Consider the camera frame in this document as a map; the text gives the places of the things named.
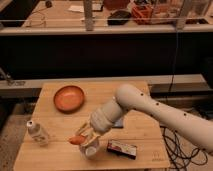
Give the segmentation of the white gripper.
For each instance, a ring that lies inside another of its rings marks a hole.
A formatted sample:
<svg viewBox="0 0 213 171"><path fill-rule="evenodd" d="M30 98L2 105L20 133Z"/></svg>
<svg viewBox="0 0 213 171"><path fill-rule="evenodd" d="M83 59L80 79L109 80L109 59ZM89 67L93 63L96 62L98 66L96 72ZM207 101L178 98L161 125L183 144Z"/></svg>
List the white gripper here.
<svg viewBox="0 0 213 171"><path fill-rule="evenodd" d="M93 127L95 132L90 130L90 125ZM75 134L85 137L85 141L82 143L83 146L90 146L98 141L100 137L99 134L103 135L107 133L112 126L113 123L107 119L105 114L101 110L96 110L90 116L90 124L88 122L85 122L75 132Z"/></svg>

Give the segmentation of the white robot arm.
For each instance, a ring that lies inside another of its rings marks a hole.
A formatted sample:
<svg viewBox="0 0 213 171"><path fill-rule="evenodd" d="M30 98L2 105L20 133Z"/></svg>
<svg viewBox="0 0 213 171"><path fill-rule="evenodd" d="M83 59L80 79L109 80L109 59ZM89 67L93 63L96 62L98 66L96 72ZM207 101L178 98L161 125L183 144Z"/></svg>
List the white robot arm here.
<svg viewBox="0 0 213 171"><path fill-rule="evenodd" d="M112 126L131 110L151 116L200 150L213 156L212 121L158 102L131 84L119 86L114 96L96 109L76 131L76 135L86 137L82 146L90 146L100 136L109 132Z"/></svg>

